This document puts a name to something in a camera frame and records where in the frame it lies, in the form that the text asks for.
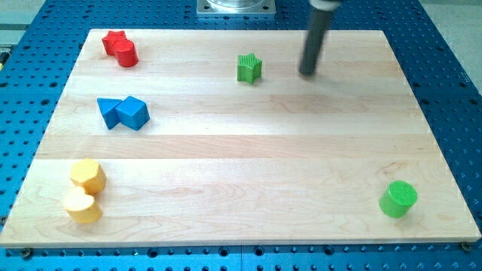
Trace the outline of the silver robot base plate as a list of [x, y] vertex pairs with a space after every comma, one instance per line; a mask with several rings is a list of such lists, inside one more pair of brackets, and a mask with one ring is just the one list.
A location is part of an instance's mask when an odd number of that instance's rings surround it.
[[197, 0], [198, 15], [237, 15], [276, 13], [274, 0]]

